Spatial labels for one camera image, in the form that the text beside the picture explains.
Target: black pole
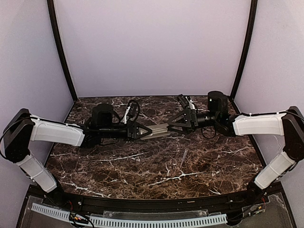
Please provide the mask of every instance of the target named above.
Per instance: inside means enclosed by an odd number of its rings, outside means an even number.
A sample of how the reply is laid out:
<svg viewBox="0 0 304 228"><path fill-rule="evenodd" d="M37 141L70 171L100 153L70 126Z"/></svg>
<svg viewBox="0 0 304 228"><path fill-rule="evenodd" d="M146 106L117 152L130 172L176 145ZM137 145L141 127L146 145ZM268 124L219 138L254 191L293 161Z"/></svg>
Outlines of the black pole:
<svg viewBox="0 0 304 228"><path fill-rule="evenodd" d="M75 91L75 88L73 85L73 81L72 81L70 72L67 67L66 56L63 51L63 47L62 47L62 43L61 43L61 38L60 38L60 33L59 33L57 18L56 18L56 12L55 12L55 6L54 6L54 0L47 0L47 3L48 3L47 7L48 7L49 18L51 20L53 35L54 35L59 59L61 62L62 70L65 75L66 83L70 90L71 96L75 102L78 99L78 97L77 97L77 94L76 94L76 91Z"/></svg>
<svg viewBox="0 0 304 228"><path fill-rule="evenodd" d="M246 58L247 58L247 54L248 54L248 50L249 50L249 45L250 45L250 41L251 41L253 25L255 23L256 10L257 10L257 0L251 0L250 13L249 13L249 19L248 19L248 25L247 25L247 31L246 31L243 51L242 51L239 65L238 65L237 75L234 80L234 84L233 84L232 91L230 94L230 97L232 99L234 99L236 97L236 94L238 91L238 86L239 86L239 83L241 81L241 77L243 74L243 70L244 70L244 66L245 66L245 62L246 62Z"/></svg>

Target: marble table top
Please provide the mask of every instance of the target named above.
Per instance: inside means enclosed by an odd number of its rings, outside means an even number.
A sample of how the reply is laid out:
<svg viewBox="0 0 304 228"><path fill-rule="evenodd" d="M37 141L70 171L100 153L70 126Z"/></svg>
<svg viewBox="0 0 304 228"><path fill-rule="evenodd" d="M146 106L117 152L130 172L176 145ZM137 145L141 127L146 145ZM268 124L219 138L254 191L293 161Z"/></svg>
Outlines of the marble table top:
<svg viewBox="0 0 304 228"><path fill-rule="evenodd" d="M191 98L200 111L207 109L207 97ZM67 123L83 124L91 116L92 108L100 103L112 104L122 116L130 99L141 105L138 122L146 126L164 124L182 109L174 96L80 98ZM231 104L229 112L235 113ZM262 169L247 136L217 134L208 140L199 130L188 135L171 133L162 138L120 141L92 149L56 144L46 167L66 192L146 200L245 190L247 183Z"/></svg>

